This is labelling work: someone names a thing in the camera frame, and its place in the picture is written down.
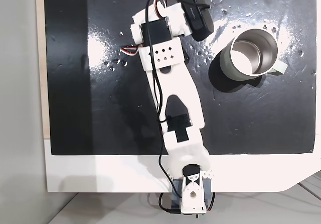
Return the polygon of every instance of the mug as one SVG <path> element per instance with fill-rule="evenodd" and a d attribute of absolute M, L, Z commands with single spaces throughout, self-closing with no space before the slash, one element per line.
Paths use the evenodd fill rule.
<path fill-rule="evenodd" d="M 266 73 L 286 71 L 287 64 L 277 59 L 278 46 L 264 29 L 249 29 L 236 36 L 221 52 L 220 66 L 235 81 L 245 81 Z"/>

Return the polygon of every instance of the black surface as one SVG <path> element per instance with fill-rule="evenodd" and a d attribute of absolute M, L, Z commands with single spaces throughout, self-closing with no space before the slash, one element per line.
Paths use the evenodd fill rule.
<path fill-rule="evenodd" d="M 120 46 L 134 43 L 131 16 L 146 1 L 45 0 L 54 155 L 159 154 L 154 105 L 139 56 L 119 53 Z M 202 103 L 205 147 L 210 154 L 312 151 L 316 0 L 206 2 L 214 34 L 200 43 L 183 38 Z M 222 74 L 217 49 L 249 25 L 276 27 L 279 59 L 289 65 L 284 75 L 233 82 Z"/>

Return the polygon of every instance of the hole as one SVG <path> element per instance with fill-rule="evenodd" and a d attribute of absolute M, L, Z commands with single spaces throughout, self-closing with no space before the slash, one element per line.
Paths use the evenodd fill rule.
<path fill-rule="evenodd" d="M 167 67 L 162 67 L 159 70 L 160 70 L 161 73 L 166 74 L 166 73 L 169 73 L 171 71 L 171 69 L 172 69 L 171 66 L 167 66 Z"/>
<path fill-rule="evenodd" d="M 190 194 L 190 197 L 191 198 L 195 198 L 196 197 L 196 193 L 192 191 L 191 194 Z"/>

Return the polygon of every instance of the mug handle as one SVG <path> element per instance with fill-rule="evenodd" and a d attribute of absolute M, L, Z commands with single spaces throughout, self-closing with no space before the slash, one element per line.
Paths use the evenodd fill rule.
<path fill-rule="evenodd" d="M 269 73 L 279 72 L 281 74 L 284 74 L 286 69 L 287 69 L 286 63 L 276 60 L 276 62 L 274 63 L 274 65 L 273 65 L 272 69 L 269 71 Z"/>

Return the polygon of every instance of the cable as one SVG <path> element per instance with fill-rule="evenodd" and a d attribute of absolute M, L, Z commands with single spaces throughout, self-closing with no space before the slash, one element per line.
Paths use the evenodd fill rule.
<path fill-rule="evenodd" d="M 162 132 L 162 126 L 161 126 L 161 122 L 158 123 L 158 128 L 159 128 L 159 131 Z M 179 195 L 179 193 L 177 192 L 175 186 L 174 186 L 174 183 L 172 182 L 171 178 L 169 177 L 169 175 L 167 174 L 166 170 L 164 169 L 164 167 L 162 166 L 162 154 L 163 154 L 163 149 L 164 149 L 164 138 L 163 138 L 163 135 L 162 135 L 162 139 L 161 139 L 161 146 L 160 146 L 160 153 L 159 153 L 159 157 L 158 157 L 158 164 L 160 166 L 160 168 L 162 169 L 162 171 L 164 172 L 165 176 L 167 177 L 167 179 L 169 180 L 169 182 L 171 183 L 172 185 L 172 188 L 176 194 L 176 196 L 178 196 L 179 198 L 181 198 L 181 195 Z"/>
<path fill-rule="evenodd" d="M 213 194 L 212 194 L 212 200 L 211 200 L 210 206 L 207 209 L 207 211 L 211 211 L 213 204 L 214 204 L 214 200 L 215 200 L 215 192 L 213 192 Z"/>
<path fill-rule="evenodd" d="M 161 194 L 159 195 L 159 198 L 158 198 L 158 205 L 159 205 L 159 207 L 160 207 L 162 210 L 164 210 L 164 211 L 166 211 L 166 212 L 170 213 L 170 212 L 171 212 L 171 210 L 170 210 L 170 209 L 167 209 L 167 208 L 165 208 L 165 207 L 163 207 L 163 205 L 162 205 L 162 197 L 163 197 L 163 195 L 164 195 L 164 193 L 161 193 Z"/>
<path fill-rule="evenodd" d="M 298 183 L 299 186 L 301 186 L 304 190 L 306 190 L 307 192 L 309 192 L 311 195 L 313 195 L 315 198 L 317 198 L 318 200 L 321 200 L 321 197 L 318 196 L 317 194 L 315 194 L 313 191 L 311 191 L 309 188 L 305 187 L 301 182 Z"/>
<path fill-rule="evenodd" d="M 149 8 L 150 1 L 151 0 L 147 0 L 146 7 L 145 7 L 145 21 L 146 21 L 145 25 L 146 25 L 147 39 L 150 42 L 149 50 L 150 50 L 150 58 L 151 58 L 151 65 L 152 65 L 153 89 L 154 89 L 154 94 L 155 94 L 155 98 L 156 98 L 156 102 L 157 102 L 157 108 L 156 108 L 157 121 L 158 121 L 159 132 L 162 133 L 163 130 L 162 130 L 162 126 L 161 126 L 161 120 L 159 119 L 159 117 L 161 115 L 162 106 L 163 106 L 163 92 L 162 92 L 162 88 L 161 88 L 161 83 L 159 82 L 159 78 L 158 78 L 158 75 L 157 75 L 157 70 L 156 70 L 155 61 L 154 61 L 154 50 L 153 50 L 153 47 L 152 47 L 152 41 L 151 41 L 150 32 L 149 32 L 148 8 Z M 176 1 L 181 2 L 181 3 L 185 3 L 187 5 L 201 6 L 201 7 L 204 7 L 206 9 L 208 9 L 210 7 L 208 4 L 197 4 L 197 3 L 191 3 L 191 2 L 179 1 L 179 0 L 176 0 Z M 155 83 L 157 84 L 157 87 L 158 87 L 159 101 L 158 101 L 158 97 L 157 97 L 157 93 L 156 93 Z M 175 194 L 179 198 L 181 198 L 181 196 L 178 194 L 178 192 L 177 192 L 172 180 L 170 179 L 170 177 L 168 176 L 168 174 L 166 173 L 165 169 L 162 166 L 161 159 L 162 159 L 163 148 L 164 148 L 163 135 L 161 135 L 161 139 L 162 139 L 162 144 L 161 144 L 161 147 L 160 147 L 160 154 L 159 154 L 159 158 L 158 158 L 158 164 L 159 164 L 160 168 L 162 169 L 163 173 L 165 174 L 165 176 L 167 177 L 167 179 L 169 180 L 169 182 L 171 183 Z"/>
<path fill-rule="evenodd" d="M 140 47 L 140 45 L 136 47 L 122 47 L 120 51 L 128 56 L 135 56 L 138 52 L 138 47 Z"/>
<path fill-rule="evenodd" d="M 162 19 L 163 17 L 161 16 L 161 14 L 159 13 L 159 10 L 157 8 L 157 2 L 158 2 L 158 0 L 154 0 L 154 2 L 153 2 L 154 11 L 155 11 L 155 14 L 158 16 L 158 18 Z M 166 8 L 167 7 L 167 0 L 163 0 L 163 2 L 164 2 L 164 7 Z"/>

